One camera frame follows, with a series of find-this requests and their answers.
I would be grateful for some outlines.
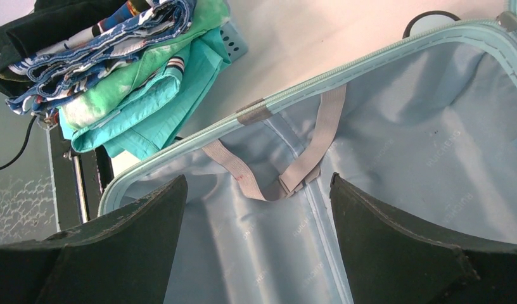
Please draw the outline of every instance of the zipper track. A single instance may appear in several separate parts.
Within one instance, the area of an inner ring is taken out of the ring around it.
[[[264,98],[264,100],[261,102],[261,103],[258,103],[258,104],[255,104],[254,106],[252,107],[249,107],[241,112],[238,112],[238,113],[235,113],[235,114],[232,114],[232,115],[229,115],[228,117],[222,119],[222,120],[219,120],[218,122],[216,123],[213,123],[211,126],[209,126],[208,128],[206,129],[203,129],[203,130],[200,130],[190,136],[188,136],[187,138],[185,138],[185,141],[190,141],[196,137],[200,137],[201,135],[203,135],[204,133],[208,132],[209,130],[211,129],[215,129],[221,125],[224,125],[226,124],[228,121],[231,121],[231,120],[234,120],[235,118],[238,118],[242,115],[245,115],[249,112],[252,112],[252,111],[255,111],[256,109],[262,107],[262,106],[265,106],[269,103],[272,103],[272,102],[275,102],[275,101],[278,101],[280,99],[283,99],[284,97],[286,96],[289,96],[295,92],[298,92],[298,91],[301,91],[302,89],[308,87],[308,86],[311,86],[317,82],[320,82],[326,78],[329,78],[330,76],[334,75],[334,74],[337,74],[337,73],[340,73],[342,72],[343,70],[346,70],[354,65],[357,65],[363,61],[366,61],[374,56],[377,56],[381,53],[385,53],[391,49],[394,49],[394,48],[397,48],[403,44],[407,44],[411,41],[414,41],[416,39],[419,39],[420,37],[423,37],[423,36],[426,36],[426,35],[429,35],[429,34],[433,34],[435,32],[439,32],[441,30],[445,30],[447,28],[451,28],[451,27],[456,27],[458,25],[464,25],[464,24],[469,24],[469,23],[477,23],[477,24],[482,24],[482,25],[491,25],[491,26],[494,26],[498,29],[502,29],[499,24],[496,22],[496,21],[493,21],[493,20],[489,20],[489,19],[470,19],[470,20],[463,20],[463,21],[458,21],[458,22],[455,22],[455,23],[450,23],[450,24],[447,24],[447,25],[443,25],[441,27],[437,27],[437,28],[433,28],[429,31],[426,31],[426,32],[422,32],[422,33],[419,33],[419,34],[416,34],[414,36],[410,36],[408,38],[405,38],[405,39],[402,39],[401,41],[398,41],[396,43],[393,43],[389,46],[386,46],[382,49],[379,49],[377,51],[374,51],[372,53],[369,53],[359,59],[356,59],[354,61],[351,61],[347,64],[344,64],[344,65],[341,65],[339,67],[336,67],[326,73],[323,73],[323,74],[320,74],[312,79],[309,79],[305,82],[302,82],[301,84],[298,84],[298,85],[295,85],[289,89],[286,89],[286,90],[283,90],[279,93],[276,93],[272,96],[269,96],[269,97],[266,97]]]
[[[420,34],[416,34],[416,35],[414,35],[414,36],[410,36],[410,37],[408,37],[408,38],[402,39],[401,41],[398,41],[398,42],[393,43],[393,44],[391,44],[391,45],[389,45],[389,46],[386,46],[386,47],[384,47],[384,48],[382,48],[382,49],[379,49],[379,50],[377,50],[377,51],[374,51],[374,52],[372,52],[372,53],[369,53],[369,54],[368,54],[368,55],[366,55],[366,56],[363,56],[363,57],[361,57],[361,58],[359,58],[359,59],[356,59],[356,60],[354,60],[354,61],[351,61],[351,62],[349,62],[349,63],[347,63],[347,64],[341,65],[341,66],[339,66],[339,67],[337,67],[337,68],[334,68],[334,69],[332,69],[332,70],[330,70],[330,71],[328,71],[328,72],[326,72],[326,73],[320,74],[320,75],[318,75],[318,76],[316,76],[316,77],[314,77],[314,78],[312,78],[312,79],[309,79],[309,80],[307,80],[307,81],[305,81],[305,82],[302,82],[301,84],[298,84],[298,85],[293,86],[293,87],[291,87],[291,88],[289,88],[289,89],[283,90],[283,91],[281,91],[281,92],[279,92],[279,93],[276,93],[276,94],[273,94],[273,95],[271,95],[271,96],[269,96],[269,97],[266,97],[266,98],[263,100],[263,102],[258,103],[258,104],[255,104],[255,105],[253,105],[252,107],[249,107],[249,108],[247,108],[247,109],[245,109],[245,110],[243,110],[243,111],[241,111],[241,112],[234,113],[234,114],[229,115],[228,117],[226,117],[226,118],[224,118],[224,119],[222,119],[222,120],[219,120],[218,122],[213,123],[213,124],[212,124],[212,125],[210,125],[209,127],[205,128],[205,129],[203,129],[203,130],[200,130],[200,131],[198,131],[198,132],[196,132],[196,133],[194,133],[194,134],[192,134],[192,135],[190,135],[190,136],[186,137],[186,138],[185,138],[185,139],[183,139],[182,141],[179,141],[179,142],[177,142],[177,143],[175,143],[175,144],[171,145],[171,146],[170,146],[170,147],[168,147],[168,148],[167,148],[167,150],[165,150],[164,152],[166,152],[166,153],[167,153],[168,151],[171,151],[171,150],[177,149],[179,146],[181,146],[181,145],[183,145],[183,144],[186,144],[186,143],[188,143],[188,142],[190,142],[190,141],[192,141],[192,140],[194,140],[194,139],[196,139],[196,138],[198,138],[198,137],[201,137],[201,136],[203,136],[204,134],[209,133],[209,132],[211,132],[212,130],[214,130],[214,129],[216,129],[216,128],[219,128],[219,127],[221,127],[221,126],[223,126],[223,125],[225,125],[225,124],[228,124],[228,123],[230,123],[230,122],[232,122],[232,121],[236,120],[238,117],[240,117],[240,116],[242,116],[242,115],[246,115],[247,113],[249,113],[249,112],[251,112],[251,111],[255,111],[256,109],[258,109],[258,108],[260,108],[260,107],[262,107],[262,106],[266,106],[266,105],[268,105],[268,104],[271,104],[271,103],[274,103],[274,102],[276,102],[276,101],[279,101],[279,100],[281,100],[281,99],[283,99],[283,98],[285,98],[285,97],[287,97],[287,96],[289,96],[289,95],[292,95],[292,94],[294,94],[294,93],[297,93],[298,91],[301,91],[301,90],[303,90],[303,89],[305,89],[305,88],[307,88],[307,87],[309,87],[309,86],[312,86],[312,85],[314,85],[314,84],[316,84],[316,83],[318,83],[318,82],[320,82],[320,81],[322,81],[322,80],[324,80],[324,79],[327,79],[327,78],[329,78],[329,77],[331,77],[331,76],[333,76],[333,75],[335,75],[335,74],[338,74],[338,73],[340,73],[340,72],[343,72],[344,70],[346,70],[346,69],[348,69],[348,68],[350,68],[350,67],[352,67],[352,66],[358,65],[359,63],[362,63],[363,61],[366,61],[366,60],[368,60],[368,59],[370,59],[370,58],[372,58],[372,57],[374,57],[374,56],[377,56],[377,55],[379,55],[379,54],[381,54],[381,53],[385,53],[385,52],[387,52],[387,51],[389,51],[389,50],[391,50],[391,49],[394,49],[394,48],[397,48],[397,47],[402,46],[402,45],[404,45],[404,44],[410,43],[410,42],[412,42],[412,41],[414,41],[414,40],[416,40],[416,39],[419,39],[419,38],[421,38],[421,37],[423,37],[423,36],[430,35],[430,34],[434,34],[434,33],[439,32],[439,31],[441,31],[441,30],[449,29],[449,28],[456,27],[456,26],[459,26],[459,25],[469,25],[469,24],[475,24],[475,25],[488,25],[488,26],[490,26],[490,27],[493,27],[494,29],[501,31],[501,32],[504,34],[504,36],[506,36],[506,37],[508,37],[508,38],[510,39],[510,41],[511,41],[512,43],[517,44],[517,42],[515,41],[515,39],[514,39],[514,38],[512,38],[510,35],[508,35],[508,33],[506,33],[506,32],[504,31],[504,29],[503,29],[503,28],[502,28],[502,27],[497,23],[497,21],[495,21],[495,20],[489,20],[489,19],[470,19],[470,20],[461,20],[461,21],[457,21],[457,22],[454,22],[454,23],[449,23],[449,24],[443,25],[443,26],[441,26],[441,27],[433,28],[433,29],[428,30],[428,31],[426,31],[426,32],[422,32],[422,33],[420,33]],[[124,171],[123,173],[121,173],[121,174],[119,175],[119,178],[118,178],[118,179],[120,180],[120,179],[125,178],[125,177],[126,177],[126,176],[128,176],[131,172],[133,172],[134,170],[136,170],[136,169],[138,169],[139,167],[141,167],[141,166],[143,165],[143,163],[144,163],[144,162],[154,161],[154,160],[156,160],[156,159],[157,159],[157,158],[159,158],[159,157],[161,157],[161,155],[160,155],[160,154],[157,154],[157,155],[155,155],[155,156],[151,156],[150,158],[148,158],[148,159],[147,159],[147,160],[145,160],[145,161],[142,161],[142,162],[140,162],[140,163],[137,163],[137,164],[135,164],[135,165],[131,166],[131,167],[130,167],[130,168],[128,168],[126,171]],[[112,184],[113,184],[114,182],[116,182],[116,181],[118,181],[118,180],[117,180],[117,179],[114,179],[110,185],[112,185]],[[102,195],[102,199],[101,199],[101,202],[104,202],[104,200],[106,199],[106,197],[107,197],[107,195],[108,195],[108,193],[109,193],[109,192],[111,192],[111,191],[105,191],[105,192],[103,193],[103,195]],[[103,207],[103,206],[102,206],[102,204],[100,204],[100,206],[99,206],[99,214],[100,214],[100,215],[102,214],[102,213],[101,213],[101,211],[102,211],[102,207]]]
[[[503,11],[514,13],[517,18],[517,0],[504,0]],[[509,33],[517,42],[517,29]]]

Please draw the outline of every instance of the black cable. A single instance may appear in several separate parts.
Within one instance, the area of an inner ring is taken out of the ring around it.
[[[37,117],[33,116],[33,118],[31,118],[31,121],[29,122],[29,126],[27,127],[27,133],[25,134],[25,139],[23,140],[23,146],[20,149],[20,152],[18,152],[18,154],[16,154],[16,156],[14,156],[14,158],[11,161],[9,161],[5,165],[1,166],[0,171],[5,169],[6,167],[12,165],[15,161],[17,161],[20,158],[22,153],[25,151],[25,147],[27,147],[27,143],[29,142],[29,136],[31,135],[31,128],[33,127],[33,124],[35,123],[36,119],[37,119]]]

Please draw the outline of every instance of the green towel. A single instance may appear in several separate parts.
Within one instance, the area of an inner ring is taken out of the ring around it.
[[[188,32],[167,42],[149,47],[138,62],[115,70],[96,86],[60,108],[73,130],[80,130],[106,117],[134,89],[138,88],[176,52],[193,39],[229,20],[223,0],[198,0],[193,24]]]
[[[194,39],[174,57],[185,71],[167,62],[145,87],[128,95],[105,119],[73,131],[65,117],[60,126],[80,153],[104,145],[111,157],[127,150],[143,160],[168,146],[201,103],[218,74],[231,63],[220,28]]]

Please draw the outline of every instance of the folded towel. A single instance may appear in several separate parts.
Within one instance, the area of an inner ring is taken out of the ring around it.
[[[195,0],[152,1],[152,8],[119,23],[81,47],[31,58],[27,76],[41,82],[70,70],[82,72],[105,59],[135,53],[186,32],[191,25]]]
[[[139,62],[113,71],[105,79],[60,109],[60,116],[74,130],[79,130],[106,117],[133,90],[151,77],[160,66],[185,45],[208,30],[227,22],[229,12],[223,0],[198,0],[193,24],[188,32],[147,49]]]
[[[26,75],[27,68],[30,66],[33,58],[37,58],[37,56],[44,54],[58,54],[69,49],[77,48],[88,43],[96,36],[101,35],[103,32],[117,26],[119,23],[135,17],[148,9],[150,9],[150,4],[147,0],[128,0],[111,16],[104,18],[95,25],[81,30],[68,39],[45,47],[34,54],[30,54],[28,58],[25,58],[18,63],[9,65],[7,69],[0,73],[0,78],[12,81],[28,81],[30,79]]]
[[[8,65],[111,16],[124,3],[125,0],[37,0],[34,13],[0,27],[0,73]],[[19,96],[29,86],[0,78],[0,91],[7,96]]]
[[[73,149],[82,153],[103,144],[110,156],[127,150],[143,160],[171,144],[220,71],[230,64],[219,28],[195,39],[176,56],[186,65],[181,82],[175,68],[169,69],[170,77],[167,69],[160,71],[127,96],[125,106],[77,132],[61,117],[63,134],[72,140]]]

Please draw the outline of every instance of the beige strap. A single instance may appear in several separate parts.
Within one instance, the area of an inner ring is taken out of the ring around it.
[[[222,165],[238,181],[242,193],[262,201],[275,201],[291,196],[320,175],[319,162],[335,138],[346,98],[346,85],[321,94],[314,134],[305,151],[279,176],[279,181],[260,190],[251,169],[232,154],[220,140],[203,147],[213,161]]]
[[[239,109],[238,111],[236,111],[236,113],[249,109],[252,106],[257,105],[263,101],[264,101],[264,99],[260,98],[259,100],[256,100],[256,101],[244,106],[243,108]],[[272,117],[272,112],[270,112],[270,110],[268,110],[268,108],[266,108],[266,106],[261,106],[258,109],[255,109],[249,113],[238,116],[236,119],[242,125],[251,125],[251,124],[254,124],[255,122],[259,122],[259,121],[268,119],[270,117]]]

